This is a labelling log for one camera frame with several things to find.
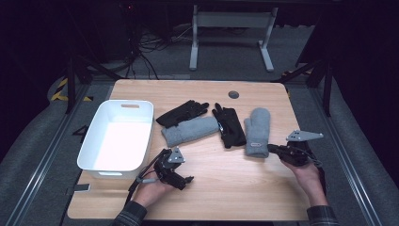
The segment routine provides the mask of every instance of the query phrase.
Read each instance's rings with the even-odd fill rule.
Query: black glove
[[[223,107],[222,109],[218,103],[215,104],[215,108],[212,110],[212,113],[219,123],[220,134],[225,148],[229,149],[231,146],[247,144],[246,135],[234,108]]]
[[[200,103],[190,100],[158,117],[156,121],[166,128],[169,128],[173,125],[178,125],[181,121],[189,121],[197,116],[205,114],[208,112],[206,109],[208,106],[208,103],[201,105]]]

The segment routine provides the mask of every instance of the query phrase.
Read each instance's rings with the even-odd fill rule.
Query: sleeve
[[[147,210],[137,202],[128,202],[112,222],[111,226],[139,226]]]
[[[311,226],[339,226],[334,211],[327,205],[316,205],[308,209],[309,224]]]

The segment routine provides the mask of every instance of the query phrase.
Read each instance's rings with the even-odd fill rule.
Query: metal frame
[[[259,40],[259,48],[266,70],[273,72],[273,64],[266,47],[270,40],[277,12],[278,8],[273,8],[271,12],[209,12],[198,11],[198,7],[195,5],[193,10],[193,44],[191,47],[190,71],[197,69],[199,52],[198,28],[206,26],[264,28],[265,34],[263,40]]]
[[[60,148],[60,143],[62,138],[64,138],[68,126],[76,114],[79,105],[82,103],[86,93],[88,92],[89,85],[82,85],[77,93],[77,102],[72,106],[69,114],[65,114],[62,118],[61,123],[53,137],[46,153],[41,159],[39,165],[37,166],[35,172],[32,174],[28,185],[18,203],[16,204],[14,210],[12,211],[6,225],[21,225],[26,215],[30,204],[34,200],[36,194],[38,193],[41,183],[44,181],[48,170],[50,169],[56,154]]]
[[[369,195],[367,194],[365,185],[361,181],[358,172],[356,171],[355,166],[352,163],[349,154],[343,145],[340,135],[335,128],[334,122],[332,121],[330,116],[326,116],[326,114],[324,114],[324,105],[317,89],[310,89],[310,92],[313,101],[317,105],[317,110],[320,116],[323,118],[324,124],[328,129],[328,132],[330,133],[331,139],[335,146],[334,151],[336,152],[341,166],[343,167],[343,172],[346,175],[347,181],[352,188],[353,194],[358,201],[359,207],[364,215],[365,220],[367,221],[367,224],[373,226],[381,226],[381,219],[379,218],[379,215],[376,212],[369,198]]]

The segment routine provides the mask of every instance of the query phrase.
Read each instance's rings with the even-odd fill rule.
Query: white bin handle
[[[135,105],[135,104],[132,104],[132,105],[129,105],[129,104],[122,104],[122,105],[120,105],[121,107],[127,107],[127,108],[140,108],[140,105]]]
[[[121,172],[106,172],[106,171],[99,171],[99,174],[102,176],[121,176]]]

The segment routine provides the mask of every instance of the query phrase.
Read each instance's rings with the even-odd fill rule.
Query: metal stand
[[[107,75],[115,81],[119,79],[124,79],[123,77],[109,71],[101,64],[95,63],[83,56],[77,56],[75,54],[72,54],[68,67],[68,108],[65,112],[66,114],[69,114],[71,112],[76,103],[75,76],[77,76],[81,84],[90,84],[93,80],[93,77],[88,71],[88,66],[91,66],[92,68]]]
[[[259,40],[264,65],[268,72],[273,72],[273,64],[267,52],[267,43],[276,20],[278,8],[273,8],[271,12],[209,12],[198,11],[194,6],[193,11],[193,45],[191,47],[190,71],[197,69],[199,40],[199,26],[206,27],[252,27],[264,28],[265,35],[263,40]]]

